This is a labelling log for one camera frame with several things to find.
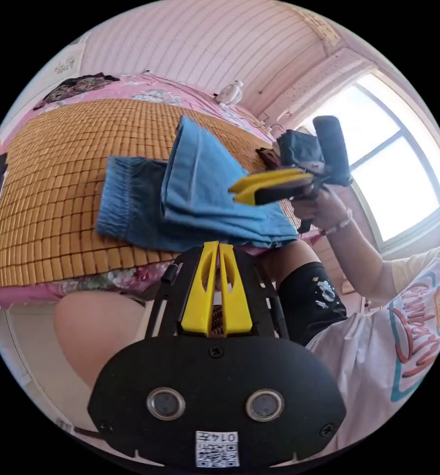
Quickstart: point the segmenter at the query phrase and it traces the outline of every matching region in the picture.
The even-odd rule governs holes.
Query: fan
[[[215,98],[215,102],[221,106],[238,104],[243,97],[243,92],[240,89],[242,86],[243,83],[241,81],[235,81],[222,90]]]

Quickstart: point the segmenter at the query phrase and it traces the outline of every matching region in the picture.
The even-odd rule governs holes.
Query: yellow clip
[[[230,193],[240,193],[246,188],[255,185],[257,183],[263,183],[268,181],[270,178],[277,177],[290,177],[297,174],[303,173],[298,168],[281,168],[279,170],[271,170],[268,172],[261,173],[252,173],[251,175],[246,175],[245,177],[238,180],[234,185],[232,185],[228,191]]]
[[[221,304],[223,333],[248,333],[253,326],[233,246],[220,244]]]
[[[233,198],[234,202],[255,206],[254,194],[258,190],[283,185],[288,182],[312,179],[313,177],[311,173],[304,173],[297,168],[275,170],[248,175],[236,182],[228,191],[236,193],[236,196]]]
[[[181,322],[186,332],[210,336],[217,255],[218,241],[206,242],[203,245]]]

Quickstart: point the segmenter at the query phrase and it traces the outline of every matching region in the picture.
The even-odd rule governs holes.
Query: bed
[[[119,79],[30,110],[1,144],[8,170],[0,193],[0,308],[85,289],[152,298],[175,254],[96,234],[103,173],[109,155],[168,160],[182,114],[248,171],[264,170],[255,149],[274,139],[247,110],[220,107],[212,94],[151,74]],[[298,227],[291,204],[282,208]]]

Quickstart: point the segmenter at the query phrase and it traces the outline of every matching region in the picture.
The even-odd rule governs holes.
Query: bracelet
[[[322,230],[320,234],[322,236],[328,236],[329,234],[336,233],[339,229],[342,229],[348,224],[350,224],[351,220],[352,220],[352,210],[350,208],[347,208],[347,218],[345,220],[343,220],[336,226],[333,226],[332,228],[327,229],[326,231]]]

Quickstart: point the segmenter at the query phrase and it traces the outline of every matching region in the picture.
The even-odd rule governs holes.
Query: black shorts
[[[291,272],[278,288],[289,339],[306,346],[332,323],[347,318],[324,266],[310,262]]]

